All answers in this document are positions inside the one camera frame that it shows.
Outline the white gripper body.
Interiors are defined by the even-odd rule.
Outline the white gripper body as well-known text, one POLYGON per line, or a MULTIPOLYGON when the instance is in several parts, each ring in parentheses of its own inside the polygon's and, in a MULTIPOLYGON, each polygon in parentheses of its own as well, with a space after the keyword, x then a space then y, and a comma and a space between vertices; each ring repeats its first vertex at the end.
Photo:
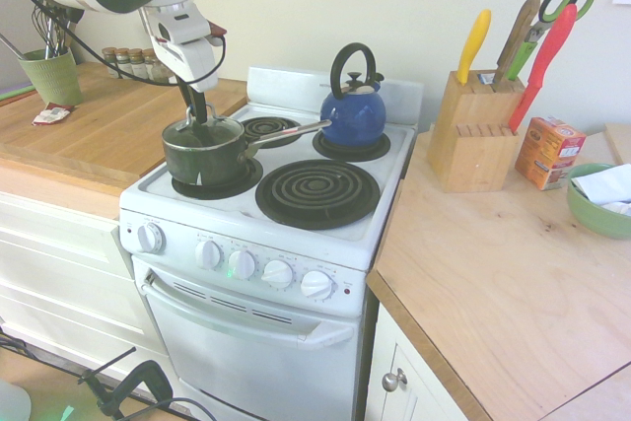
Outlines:
POLYGON ((145 7, 144 25, 157 57, 198 92, 218 82, 211 27, 193 2, 145 7))

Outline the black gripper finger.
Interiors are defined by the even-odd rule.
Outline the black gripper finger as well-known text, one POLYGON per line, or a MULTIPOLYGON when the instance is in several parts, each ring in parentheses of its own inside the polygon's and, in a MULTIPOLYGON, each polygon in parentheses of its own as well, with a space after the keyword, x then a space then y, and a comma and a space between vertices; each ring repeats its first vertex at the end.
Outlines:
POLYGON ((206 100, 203 93, 196 90, 190 90, 190 103, 192 107, 193 115, 199 124, 204 124, 207 121, 207 108, 206 100))
POLYGON ((182 98, 185 102, 187 111, 191 113, 192 116, 195 116, 194 113, 194 99, 192 98, 191 92, 192 89, 190 86, 184 84, 182 81, 177 82, 177 86, 182 95, 182 98))

